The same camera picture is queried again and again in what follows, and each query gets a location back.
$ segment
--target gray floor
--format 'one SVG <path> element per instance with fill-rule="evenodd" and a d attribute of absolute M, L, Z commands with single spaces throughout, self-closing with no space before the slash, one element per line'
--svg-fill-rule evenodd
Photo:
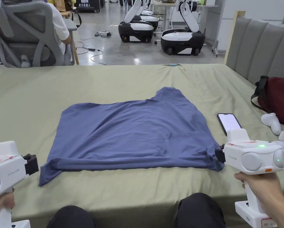
<path fill-rule="evenodd" d="M 82 25 L 74 34 L 77 47 L 82 47 L 84 42 L 86 48 L 95 48 L 103 51 L 102 55 L 92 58 L 107 65 L 147 65 L 147 64 L 170 64 L 170 63 L 188 63 L 188 64 L 208 64 L 223 63 L 223 56 L 217 58 L 211 52 L 211 46 L 204 46 L 199 56 L 169 56 L 165 54 L 160 43 L 154 44 L 156 37 L 153 37 L 150 43 L 123 43 L 118 34 L 118 24 L 123 21 L 125 9 L 120 7 L 119 3 L 106 3 L 100 13 L 80 13 Z M 111 38 L 94 37 L 97 31 L 108 29 Z M 85 49 L 77 48 L 77 52 L 84 53 Z M 80 54 L 80 65 L 98 65 L 90 59 L 92 56 L 101 54 L 100 51 L 89 51 Z"/>

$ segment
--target bed headboard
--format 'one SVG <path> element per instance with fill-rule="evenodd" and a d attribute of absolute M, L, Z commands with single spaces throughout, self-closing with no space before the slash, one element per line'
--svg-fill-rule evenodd
<path fill-rule="evenodd" d="M 262 75 L 284 78 L 284 25 L 247 19 L 244 13 L 235 16 L 226 65 L 252 84 Z"/>

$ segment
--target phone screen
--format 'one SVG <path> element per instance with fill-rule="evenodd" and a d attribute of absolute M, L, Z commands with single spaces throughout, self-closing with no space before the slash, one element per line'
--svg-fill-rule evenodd
<path fill-rule="evenodd" d="M 220 119 L 220 123 L 225 130 L 225 134 L 227 134 L 227 131 L 231 129 L 241 129 L 240 124 L 233 114 L 220 113 L 218 114 L 218 118 Z"/>

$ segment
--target chair armrest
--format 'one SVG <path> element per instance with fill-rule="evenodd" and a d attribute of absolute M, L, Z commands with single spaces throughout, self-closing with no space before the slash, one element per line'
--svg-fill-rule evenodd
<path fill-rule="evenodd" d="M 64 21 L 65 21 L 65 24 L 66 24 L 69 31 L 76 31 L 77 30 L 76 24 L 71 19 L 65 19 L 64 18 Z"/>

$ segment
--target office chair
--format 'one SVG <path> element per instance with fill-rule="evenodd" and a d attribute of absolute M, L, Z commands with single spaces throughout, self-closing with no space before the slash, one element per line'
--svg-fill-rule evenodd
<path fill-rule="evenodd" d="M 52 9 L 47 3 L 4 4 L 0 0 L 1 62 L 6 67 L 18 68 L 74 65 L 73 31 L 77 27 L 70 19 L 65 19 L 65 23 L 72 42 L 63 54 L 55 38 Z"/>

